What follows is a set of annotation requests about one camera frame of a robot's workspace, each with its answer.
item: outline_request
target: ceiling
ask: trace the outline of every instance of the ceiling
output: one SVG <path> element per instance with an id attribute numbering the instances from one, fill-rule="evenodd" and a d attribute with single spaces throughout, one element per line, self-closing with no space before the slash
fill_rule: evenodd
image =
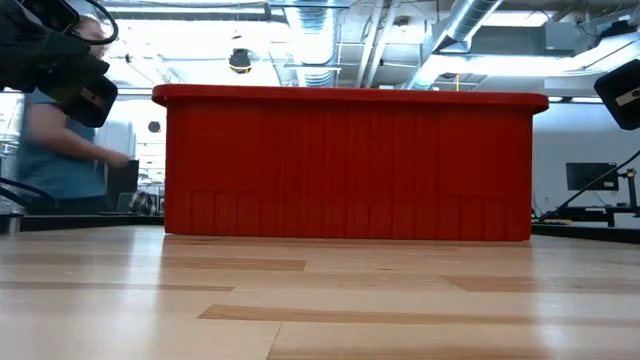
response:
<path id="1" fill-rule="evenodd" d="M 108 76 L 121 88 L 151 88 L 167 82 L 297 86 L 298 62 L 294 54 L 305 47 L 312 50 L 318 46 L 313 42 L 296 41 L 284 21 L 260 21 L 259 16 L 257 20 L 251 19 L 251 14 L 242 17 L 235 15 L 234 19 L 220 13 L 222 6 L 228 8 L 230 13 L 237 13 L 241 9 L 235 5 L 237 3 L 175 0 L 171 3 L 139 0 L 103 3 L 118 16 L 120 39 L 111 45 L 106 60 L 111 64 Z M 340 87 L 353 87 L 356 83 L 368 23 L 374 7 L 382 2 L 348 0 L 348 3 L 351 6 L 337 16 L 338 59 L 335 67 L 339 70 L 337 86 Z M 506 0 L 484 25 L 502 26 L 505 32 L 508 32 L 507 27 L 540 27 L 556 13 L 563 11 L 566 16 L 561 21 L 571 23 L 575 23 L 576 19 L 593 20 L 625 10 L 635 17 L 634 10 L 640 5 L 638 0 L 589 0 L 588 6 L 586 3 L 582 0 Z M 421 65 L 420 48 L 428 29 L 447 18 L 451 4 L 452 1 L 445 0 L 405 0 L 401 3 L 396 9 L 395 19 L 401 18 L 403 22 L 391 27 L 387 34 L 381 66 L 375 71 L 373 87 L 397 87 L 411 78 Z M 274 10 L 273 19 L 278 16 L 277 11 Z M 377 29 L 374 51 L 384 23 L 383 18 Z M 251 50 L 253 69 L 249 74 L 238 75 L 229 69 L 228 58 L 234 48 Z M 625 56 L 640 56 L 640 47 L 627 50 L 629 53 Z M 549 80 L 543 76 L 527 76 L 526 70 L 517 76 L 500 75 L 471 72 L 449 74 L 438 77 L 432 89 L 544 92 Z M 580 96 L 592 95 L 589 82 L 578 81 L 577 78 L 566 79 L 568 85 L 556 86 L 553 95 L 564 96 L 563 91 L 575 92 Z"/>

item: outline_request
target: metal ductwork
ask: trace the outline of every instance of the metal ductwork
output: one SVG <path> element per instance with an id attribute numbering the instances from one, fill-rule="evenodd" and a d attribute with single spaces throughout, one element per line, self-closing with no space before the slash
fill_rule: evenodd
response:
<path id="1" fill-rule="evenodd" d="M 451 7 L 451 15 L 444 21 L 444 28 L 436 24 L 433 33 L 425 43 L 427 59 L 407 82 L 405 88 L 428 90 L 441 74 L 437 64 L 430 61 L 430 55 L 448 47 L 460 45 L 456 52 L 470 48 L 471 38 L 480 29 L 485 19 L 491 15 L 503 0 L 456 0 Z"/>
<path id="2" fill-rule="evenodd" d="M 336 64 L 338 9 L 323 7 L 286 8 L 287 20 L 293 31 L 294 57 L 307 67 L 298 68 L 300 86 L 334 87 L 337 72 L 325 69 Z"/>

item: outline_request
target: desk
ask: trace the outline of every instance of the desk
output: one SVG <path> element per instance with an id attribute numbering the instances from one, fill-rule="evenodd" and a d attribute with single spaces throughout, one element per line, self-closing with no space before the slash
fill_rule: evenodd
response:
<path id="1" fill-rule="evenodd" d="M 637 359 L 640 247 L 0 237 L 3 358 Z"/>

